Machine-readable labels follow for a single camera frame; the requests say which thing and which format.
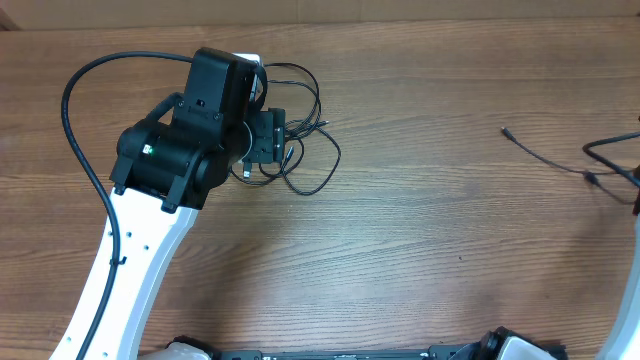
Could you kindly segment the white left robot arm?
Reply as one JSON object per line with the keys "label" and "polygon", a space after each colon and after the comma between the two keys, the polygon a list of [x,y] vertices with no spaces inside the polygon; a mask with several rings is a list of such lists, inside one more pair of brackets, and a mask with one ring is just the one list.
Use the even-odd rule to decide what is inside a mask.
{"label": "white left robot arm", "polygon": [[285,164],[284,116],[256,54],[202,48],[183,92],[119,137],[102,240],[57,359],[133,359],[168,266],[236,163]]}

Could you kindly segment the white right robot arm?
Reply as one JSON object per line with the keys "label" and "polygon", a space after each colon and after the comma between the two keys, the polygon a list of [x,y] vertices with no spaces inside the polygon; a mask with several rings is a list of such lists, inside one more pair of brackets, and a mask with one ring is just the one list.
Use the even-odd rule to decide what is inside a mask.
{"label": "white right robot arm", "polygon": [[639,360],[639,200],[632,214],[636,217],[632,265],[616,320],[597,360]]}

